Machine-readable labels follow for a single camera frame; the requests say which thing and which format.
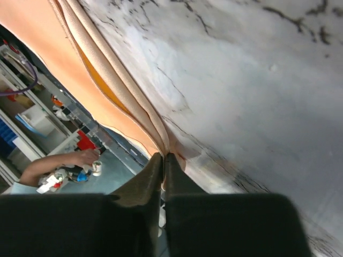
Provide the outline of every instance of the black object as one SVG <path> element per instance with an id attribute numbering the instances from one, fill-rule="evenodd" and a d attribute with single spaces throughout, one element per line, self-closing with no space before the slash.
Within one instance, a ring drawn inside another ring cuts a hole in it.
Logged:
<path id="1" fill-rule="evenodd" d="M 81 168 L 79 166 L 74 166 L 72 168 L 62 166 L 60 168 L 64 169 L 68 173 L 70 181 L 77 181 L 78 176 L 83 171 L 83 168 Z"/>
<path id="2" fill-rule="evenodd" d="M 65 108 L 64 106 L 62 106 L 62 112 L 65 114 L 65 115 L 69 115 L 71 113 L 71 111 L 68 109 L 68 108 Z"/>
<path id="3" fill-rule="evenodd" d="M 79 129 L 84 132 L 85 134 L 87 134 L 90 130 L 87 126 L 83 125 L 82 123 L 79 125 Z"/>
<path id="4" fill-rule="evenodd" d="M 170 256 L 311 256 L 296 210 L 284 196 L 209 195 L 173 154 L 164 160 L 153 155 L 110 195 L 0 197 L 0 253 L 154 256 L 163 172 Z"/>
<path id="5" fill-rule="evenodd" d="M 13 148 L 2 137 L 0 137 L 0 157 L 7 158 L 12 151 Z"/>

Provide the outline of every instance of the marble-patterned fabric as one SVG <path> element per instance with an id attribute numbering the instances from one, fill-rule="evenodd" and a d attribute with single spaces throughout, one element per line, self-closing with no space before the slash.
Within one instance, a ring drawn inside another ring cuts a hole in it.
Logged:
<path id="1" fill-rule="evenodd" d="M 79 0 L 213 193 L 279 192 L 343 256 L 339 0 Z"/>
<path id="2" fill-rule="evenodd" d="M 149 124 L 147 119 L 144 124 L 142 122 L 142 118 L 146 118 L 144 111 L 136 108 L 136 113 L 141 115 L 131 115 L 126 109 L 129 106 L 123 105 L 80 50 L 57 0 L 0 1 L 0 23 L 41 59 L 51 74 L 101 125 L 125 136 L 147 155 L 159 150 L 165 153 L 162 144 L 156 145 L 158 138 L 154 138 L 154 129 L 147 132 L 144 127 Z M 156 113 L 155 116 L 165 131 L 159 116 Z"/>
<path id="3" fill-rule="evenodd" d="M 122 109 L 153 139 L 156 150 L 166 155 L 170 143 L 161 118 L 79 3 L 76 0 L 50 2 L 95 83 L 102 91 L 109 89 L 114 101 L 120 102 Z"/>

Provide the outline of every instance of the person's hand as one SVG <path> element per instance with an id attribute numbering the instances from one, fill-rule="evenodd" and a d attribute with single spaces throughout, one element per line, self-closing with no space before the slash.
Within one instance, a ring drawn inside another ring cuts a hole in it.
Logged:
<path id="1" fill-rule="evenodd" d="M 68 153 L 66 158 L 69 162 L 68 164 L 77 165 L 82 168 L 85 164 L 92 166 L 93 162 L 99 159 L 99 155 L 94 150 L 87 149 L 84 151 Z"/>

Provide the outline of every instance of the cable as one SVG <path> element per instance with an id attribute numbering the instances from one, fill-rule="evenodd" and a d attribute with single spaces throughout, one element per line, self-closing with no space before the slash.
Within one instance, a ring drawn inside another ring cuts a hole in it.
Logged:
<path id="1" fill-rule="evenodd" d="M 37 76 L 37 73 L 35 72 L 32 64 L 28 61 L 28 60 L 25 60 L 25 61 L 22 61 L 24 64 L 28 64 L 28 67 L 30 68 L 31 72 L 32 72 L 32 75 L 33 75 L 33 78 L 34 78 L 34 81 L 32 82 L 31 85 L 29 85 L 27 88 L 24 88 L 24 89 L 21 89 L 21 90 L 17 90 L 17 91 L 11 91 L 11 92 L 0 92 L 0 96 L 9 96 L 9 95 L 16 95 L 16 94 L 21 94 L 23 92 L 26 92 L 30 89 L 32 89 L 37 83 L 38 83 L 38 76 Z"/>

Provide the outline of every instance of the fabric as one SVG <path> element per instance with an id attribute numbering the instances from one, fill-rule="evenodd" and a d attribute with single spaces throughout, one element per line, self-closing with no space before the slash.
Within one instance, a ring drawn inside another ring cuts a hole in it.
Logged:
<path id="1" fill-rule="evenodd" d="M 66 18 L 69 23 L 73 23 L 75 15 L 67 6 L 67 2 L 62 1 L 62 4 L 65 7 Z M 114 75 L 114 70 L 110 70 L 111 65 L 108 61 L 103 56 L 95 56 L 100 55 L 99 51 L 94 51 L 94 55 L 89 54 L 88 51 L 94 47 L 94 42 L 86 32 L 81 35 L 84 36 L 84 41 L 81 40 L 83 48 L 80 48 L 71 35 L 59 3 L 51 1 L 50 5 L 45 0 L 0 1 L 0 23 L 45 63 L 49 71 L 101 125 L 142 146 L 149 155 L 156 152 L 163 155 L 167 153 L 168 135 L 165 131 L 161 132 L 161 123 L 158 125 L 159 128 L 156 128 L 150 120 L 153 116 L 152 119 L 157 124 L 156 119 L 159 118 L 156 112 L 152 113 L 152 106 L 150 109 L 145 107 L 151 112 L 149 116 L 128 90 L 123 88 L 123 82 L 119 81 L 118 75 Z M 99 66 L 102 61 L 107 62 L 103 65 L 107 70 L 100 75 L 98 71 L 102 70 Z M 107 85 L 108 82 L 113 83 L 111 87 Z M 117 95 L 113 91 L 119 84 Z"/>
<path id="2" fill-rule="evenodd" d="M 75 0 L 58 0 L 67 26 L 85 56 L 112 92 L 152 135 L 162 152 L 169 151 L 165 127 L 140 88 Z"/>
<path id="3" fill-rule="evenodd" d="M 14 182 L 10 194 L 38 194 L 37 187 L 26 186 L 19 182 Z"/>

